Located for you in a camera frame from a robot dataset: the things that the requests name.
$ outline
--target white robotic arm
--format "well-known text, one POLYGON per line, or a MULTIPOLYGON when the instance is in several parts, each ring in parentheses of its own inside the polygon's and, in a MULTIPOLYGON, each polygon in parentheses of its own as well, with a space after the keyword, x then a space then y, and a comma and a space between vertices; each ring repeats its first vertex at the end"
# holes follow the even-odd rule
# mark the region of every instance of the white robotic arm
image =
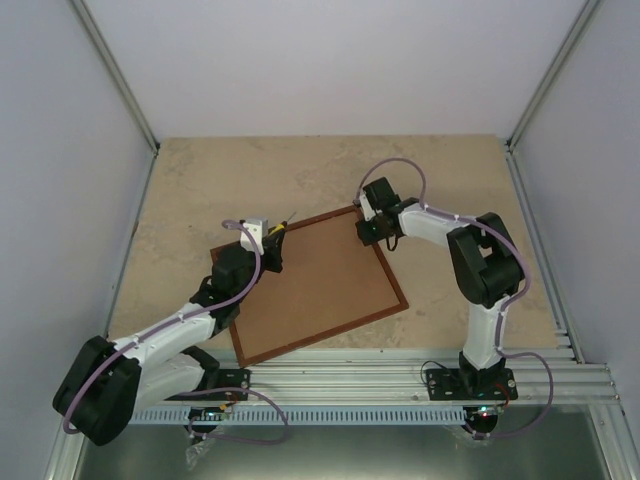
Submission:
MULTIPOLYGON (((175 314, 115 341, 101 336, 88 340, 58 389, 54 408, 96 445, 104 445, 133 413, 167 398, 248 386, 249 371, 221 370, 213 357, 193 345, 230 326, 242 297, 265 270, 282 270, 286 225, 269 229, 266 219, 243 221, 240 241, 218 252, 211 275, 175 314)), ((226 399, 224 393, 219 399, 226 399)))
MULTIPOLYGON (((460 354, 460 378, 465 382, 467 396, 484 395, 495 385, 496 378, 504 378, 505 372, 511 375, 497 351, 496 330, 499 318, 503 322, 506 319, 503 305, 517 292, 523 278, 516 259, 464 218, 424 208, 414 198, 401 201, 386 178, 366 185, 359 205, 364 218, 357 229, 365 245, 384 239, 393 251, 398 239, 407 236, 449 248, 458 286, 469 300, 468 334, 460 354), (484 256, 486 249, 490 252, 484 256)), ((476 220, 509 238, 497 215, 486 214, 476 220)))

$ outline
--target marble surface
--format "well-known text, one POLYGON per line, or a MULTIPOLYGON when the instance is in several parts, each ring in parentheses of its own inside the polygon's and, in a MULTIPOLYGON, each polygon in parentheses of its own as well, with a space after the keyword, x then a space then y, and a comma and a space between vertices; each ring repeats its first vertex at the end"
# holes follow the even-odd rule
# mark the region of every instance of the marble surface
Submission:
MULTIPOLYGON (((162 143, 134 237, 110 337, 130 335, 179 309, 209 274, 209 250, 237 239, 226 218, 296 220, 350 204, 377 161, 403 156, 427 176, 427 202, 461 214, 498 213, 530 263, 533 254, 502 148, 492 136, 372 136, 169 139, 162 143)), ((420 178, 404 164, 381 167, 401 198, 420 178)), ((385 252, 409 310, 315 344, 316 348, 460 348, 467 303, 448 252, 403 238, 385 252)), ((534 285, 509 312, 505 344, 555 347, 538 269, 534 285)), ((228 332, 205 343, 230 348, 228 332)))

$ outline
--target cable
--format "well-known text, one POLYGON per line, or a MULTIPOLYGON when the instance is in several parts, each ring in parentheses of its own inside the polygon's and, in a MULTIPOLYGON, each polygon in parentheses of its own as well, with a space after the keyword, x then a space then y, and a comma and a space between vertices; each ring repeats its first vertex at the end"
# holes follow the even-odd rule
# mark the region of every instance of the cable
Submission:
POLYGON ((228 404, 228 406, 230 406, 230 405, 235 405, 236 403, 238 403, 238 402, 240 401, 240 400, 238 399, 238 396, 237 396, 235 393, 232 393, 232 392, 226 392, 226 393, 227 393, 227 398, 230 398, 230 397, 233 395, 233 397, 232 397, 232 398, 230 398, 231 403, 230 403, 230 404, 228 404))
POLYGON ((496 388, 498 388, 498 390, 500 390, 504 394, 505 401, 502 404, 502 408, 507 408, 509 406, 509 402, 511 401, 511 399, 509 398, 509 392, 501 383, 496 383, 496 388))
POLYGON ((145 340, 149 339, 150 337, 152 337, 156 333, 161 332, 162 330, 164 330, 166 328, 169 328, 169 327, 171 327, 172 325, 175 325, 178 322, 182 322, 183 320, 186 320, 186 319, 191 318, 191 317, 195 317, 195 316, 200 315, 200 314, 205 313, 205 312, 211 312, 213 310, 218 310, 220 308, 224 308, 224 307, 226 307, 228 305, 231 305, 232 303, 237 302, 242 297, 244 297, 247 293, 249 293, 249 291, 253 288, 253 286, 258 282, 258 277, 260 276, 260 252, 258 250, 258 244, 256 243, 255 239, 249 233, 249 231, 239 222, 235 222, 233 220, 225 220, 224 222, 222 222, 222 226, 224 228, 228 229, 228 230, 229 229, 230 230, 240 230, 241 232, 243 232, 247 236, 247 238, 249 239, 249 242, 251 242, 251 247, 253 248, 253 253, 255 254, 255 259, 256 259, 256 269, 253 272, 253 276, 251 277, 251 280, 249 280, 249 283, 247 284, 247 286, 244 287, 244 289, 240 293, 238 293, 236 296, 230 298, 229 300, 225 300, 224 302, 217 303, 217 304, 212 305, 210 307, 205 307, 205 308, 201 308, 199 310, 194 310, 193 312, 189 312, 189 313, 185 314, 184 316, 176 315, 171 320, 168 320, 167 322, 162 323, 162 324, 152 328, 151 330, 146 332, 144 335, 140 335, 140 337, 138 338, 137 342, 130 342, 130 343, 126 344, 124 347, 122 347, 120 350, 116 351, 111 356, 109 356, 102 364, 100 364, 100 366, 98 368, 96 368, 96 370, 84 382, 82 387, 80 387, 80 389, 78 390, 78 393, 76 393, 75 397, 73 397, 73 400, 71 401, 71 404, 69 405, 69 408, 67 408, 67 411, 64 414, 64 419, 62 421, 62 429, 65 431, 65 433, 67 433, 69 435, 75 435, 75 434, 80 433, 80 430, 71 427, 71 417, 73 416, 73 413, 75 412, 76 408, 78 407, 78 404, 80 403, 80 401, 82 400, 84 395, 87 393, 87 390, 89 390, 91 385, 93 385, 93 383, 100 377, 100 375, 102 375, 102 373, 113 362, 115 362, 118 358, 123 356, 125 353, 127 353, 129 350, 131 350, 132 348, 136 347, 140 343, 142 343, 145 340))
POLYGON ((429 385, 427 384, 427 377, 424 374, 425 373, 424 372, 424 367, 425 367, 425 365, 427 365, 429 363, 433 363, 434 365, 438 365, 438 367, 440 367, 442 370, 446 371, 449 374, 451 379, 454 382, 456 382, 456 384, 460 385, 460 379, 456 375, 454 375, 451 370, 449 370, 449 367, 446 367, 446 366, 442 365, 440 362, 436 362, 435 360, 427 360, 420 367, 420 380, 422 380, 422 383, 424 383, 425 387, 428 387, 429 385))
POLYGON ((502 358, 505 358, 507 360, 511 360, 511 359, 515 359, 515 358, 522 358, 522 357, 534 357, 534 358, 537 358, 540 361, 540 363, 542 363, 542 365, 544 366, 545 370, 547 371, 547 376, 549 377, 549 398, 547 400, 547 404, 545 405, 544 409, 542 410, 542 412, 540 412, 540 415, 538 415, 535 418, 535 420, 533 420, 530 424, 525 425, 524 427, 519 428, 517 430, 514 430, 512 432, 495 433, 495 434, 492 434, 492 435, 490 435, 488 433, 484 434, 484 433, 475 432, 474 430, 471 429, 471 427, 468 424, 467 424, 467 429, 469 430, 469 432, 475 438, 488 438, 489 436, 491 436, 491 438, 511 438, 511 437, 518 436, 518 435, 520 435, 522 433, 528 432, 531 428, 533 428, 536 425, 538 425, 547 416, 547 414, 551 410, 551 405, 553 403, 553 394, 554 394, 553 373, 551 372, 551 367, 549 366, 547 361, 541 355, 539 355, 539 354, 537 354, 535 352, 522 352, 522 353, 512 353, 512 354, 504 353, 504 351, 502 350, 502 345, 501 344, 502 344, 502 325, 504 323, 504 314, 507 311, 507 308, 511 304, 513 304, 514 302, 516 302, 517 300, 522 298, 529 291, 529 288, 531 288, 531 276, 532 275, 531 275, 531 269, 529 268, 529 265, 527 264, 527 262, 524 259, 524 257, 520 254, 520 252, 518 252, 518 249, 515 247, 515 245, 513 245, 513 243, 511 243, 507 238, 505 238, 500 232, 497 232, 493 228, 488 227, 487 225, 484 225, 484 224, 478 222, 474 217, 457 215, 455 213, 450 213, 450 212, 447 212, 445 210, 440 210, 438 208, 429 207, 429 205, 427 205, 427 203, 425 201, 426 191, 427 191, 427 178, 426 178, 426 176, 424 174, 424 171, 420 168, 420 166, 417 163, 415 163, 414 161, 412 161, 412 160, 409 160, 409 159, 406 159, 406 158, 387 158, 386 160, 382 160, 382 161, 376 163, 373 167, 371 167, 367 171, 367 173, 365 174, 364 178, 362 179, 362 182, 360 182, 360 185, 358 187, 358 191, 356 192, 356 202, 360 198, 360 191, 362 190, 362 187, 364 186, 364 182, 367 180, 369 175, 371 175, 373 173, 373 171, 376 170, 381 165, 384 165, 385 163, 389 163, 389 162, 408 163, 409 165, 413 166, 418 171, 418 173, 420 174, 420 178, 422 180, 422 189, 420 191, 420 197, 419 197, 418 202, 419 202, 420 207, 425 212, 431 213, 432 215, 434 215, 436 217, 440 217, 440 218, 445 219, 445 220, 452 220, 452 221, 456 221, 456 222, 468 223, 469 225, 473 225, 474 227, 477 227, 477 228, 481 229, 482 231, 490 234, 491 236, 496 238, 500 243, 502 243, 507 248, 507 250, 509 250, 509 252, 511 252, 511 254, 514 256, 514 258, 516 259, 516 261, 520 265, 520 268, 522 269, 522 271, 524 273, 524 287, 522 288, 522 290, 517 292, 515 295, 513 295, 512 297, 509 297, 507 299, 507 301, 505 301, 502 304, 502 306, 500 307, 500 310, 498 311, 498 321, 496 323, 496 332, 495 332, 494 343, 495 343, 496 351, 498 352, 498 355, 500 355, 502 358))
POLYGON ((364 186, 364 182, 366 182, 367 178, 369 178, 369 175, 371 175, 373 171, 376 170, 381 165, 384 165, 385 163, 390 163, 390 162, 407 163, 418 171, 418 173, 420 174, 420 178, 422 179, 422 190, 420 191, 419 203, 420 203, 420 206, 424 208, 426 206, 426 204, 424 203, 424 199, 425 199, 425 196, 427 195, 427 177, 424 176, 424 172, 416 162, 414 162, 413 160, 409 160, 408 158, 400 158, 400 157, 393 157, 393 158, 387 158, 386 160, 381 160, 378 163, 376 163, 373 167, 371 167, 369 171, 364 174, 364 177, 362 177, 362 181, 360 182, 360 185, 358 186, 358 191, 356 192, 356 198, 354 198, 353 202, 355 204, 358 204, 358 202, 360 201, 360 191, 364 186))
POLYGON ((236 437, 233 435, 223 435, 220 433, 199 433, 193 430, 193 422, 195 421, 195 417, 191 419, 191 421, 189 422, 189 425, 187 426, 187 430, 189 431, 190 435, 193 435, 194 437, 202 438, 203 440, 206 440, 207 438, 217 438, 220 440, 228 440, 228 441, 237 442, 237 443, 247 443, 250 445, 277 445, 287 440, 287 438, 289 437, 289 420, 287 419, 287 414, 284 413, 282 409, 273 400, 263 395, 262 393, 256 392, 255 390, 250 390, 248 388, 239 388, 239 387, 221 387, 221 388, 212 388, 209 390, 200 390, 198 392, 186 392, 186 393, 181 393, 180 395, 184 397, 197 397, 200 395, 210 395, 212 393, 226 393, 226 392, 237 392, 237 393, 246 393, 250 395, 255 395, 260 400, 263 400, 267 402, 269 405, 271 405, 273 409, 276 411, 276 413, 278 414, 278 416, 280 417, 280 419, 282 420, 282 423, 284 425, 284 431, 280 436, 280 438, 276 438, 274 440, 258 440, 255 438, 236 437))

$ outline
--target white cable tray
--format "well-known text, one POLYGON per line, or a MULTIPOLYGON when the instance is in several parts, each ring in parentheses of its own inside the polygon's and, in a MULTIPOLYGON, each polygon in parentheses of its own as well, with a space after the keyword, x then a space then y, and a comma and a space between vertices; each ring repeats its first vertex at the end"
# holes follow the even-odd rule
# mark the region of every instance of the white cable tray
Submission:
MULTIPOLYGON (((290 425, 462 425, 464 410, 457 406, 285 406, 290 425)), ((133 416, 130 425, 186 425, 190 407, 152 407, 133 416)), ((271 407, 264 405, 234 407, 227 418, 222 414, 202 415, 194 425, 282 425, 271 407)))

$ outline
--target metal profile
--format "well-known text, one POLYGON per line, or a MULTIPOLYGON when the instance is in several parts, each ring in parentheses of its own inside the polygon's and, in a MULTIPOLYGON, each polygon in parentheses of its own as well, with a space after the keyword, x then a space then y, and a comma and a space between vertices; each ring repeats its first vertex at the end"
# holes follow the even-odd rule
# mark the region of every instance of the metal profile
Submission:
MULTIPOLYGON (((282 410, 291 426, 463 425, 462 407, 449 406, 287 406, 282 410)), ((136 414, 131 425, 186 425, 190 407, 152 407, 136 414)), ((268 406, 234 406, 233 413, 203 413, 194 425, 278 426, 282 420, 268 406)))
POLYGON ((561 290, 558 287, 557 275, 551 265, 549 256, 544 247, 544 242, 540 235, 540 229, 538 228, 535 216, 533 215, 531 202, 527 195, 527 190, 525 188, 520 168, 518 167, 517 155, 514 155, 510 153, 508 149, 505 149, 505 157, 509 173, 511 175, 511 181, 516 192, 518 202, 520 203, 522 216, 529 232, 533 252, 538 262, 540 274, 542 275, 543 285, 547 293, 547 298, 549 299, 553 317, 558 323, 558 326, 561 329, 566 330, 570 339, 571 347, 575 353, 576 360, 583 363, 585 360, 580 347, 578 331, 571 315, 565 308, 566 302, 562 298, 561 290))
POLYGON ((524 113, 520 117, 520 120, 518 121, 513 133, 511 134, 511 137, 507 141, 512 151, 516 148, 516 145, 522 139, 524 132, 529 126, 529 123, 531 122, 538 108, 547 97, 547 94, 557 80, 558 75, 566 65, 567 61, 571 57, 571 54, 575 51, 576 46, 580 42, 580 39, 591 23, 591 20, 593 19, 594 14, 598 10, 598 7, 601 3, 602 0, 587 0, 585 2, 582 10, 576 17, 573 25, 567 33, 567 36, 562 42, 558 53, 556 53, 556 56, 547 69, 547 72, 544 74, 542 80, 538 84, 533 97, 531 97, 531 100, 529 100, 527 108, 525 108, 524 113))
POLYGON ((133 120, 135 121, 138 128, 140 129, 140 132, 142 133, 145 140, 149 144, 149 147, 151 148, 153 153, 154 154, 158 153, 160 144, 158 143, 158 140, 154 136, 153 132, 151 131, 149 122, 147 122, 147 119, 144 116, 144 113, 142 113, 140 105, 138 104, 138 101, 133 95, 133 92, 131 91, 129 84, 124 78, 124 75, 122 74, 122 71, 118 66, 118 63, 116 62, 113 54, 111 53, 111 50, 107 45, 107 42, 102 36, 102 33, 100 32, 100 29, 98 28, 98 25, 94 20, 93 15, 91 14, 91 11, 89 10, 89 7, 87 7, 87 4, 85 3, 84 0, 68 0, 68 2, 69 2, 69 5, 71 6, 71 9, 76 14, 78 21, 80 22, 85 32, 87 33, 89 40, 95 47, 96 52, 100 57, 100 60, 104 64, 105 68, 107 69, 109 76, 113 80, 116 86, 116 89, 120 93, 122 100, 127 106, 129 112, 131 113, 131 116, 133 117, 133 120))
POLYGON ((84 444, 84 435, 67 435, 60 425, 45 472, 45 480, 75 478, 84 444))
POLYGON ((640 460, 620 406, 589 407, 606 468, 615 480, 640 478, 640 460))
MULTIPOLYGON (((617 404, 616 391, 605 365, 579 365, 568 348, 537 350, 551 365, 554 404, 617 404), (571 357, 560 355, 568 352, 571 357)), ((215 351, 225 367, 233 352, 215 351)), ((427 359, 457 365, 457 351, 438 350, 304 350, 251 367, 252 388, 282 406, 465 406, 481 401, 434 402, 429 399, 420 371, 427 359)), ((549 394, 544 367, 535 359, 509 362, 518 382, 520 405, 541 405, 549 394)), ((219 402, 197 402, 199 406, 219 402)), ((248 402, 259 405, 261 402, 248 402)), ((182 402, 165 405, 187 406, 182 402)))

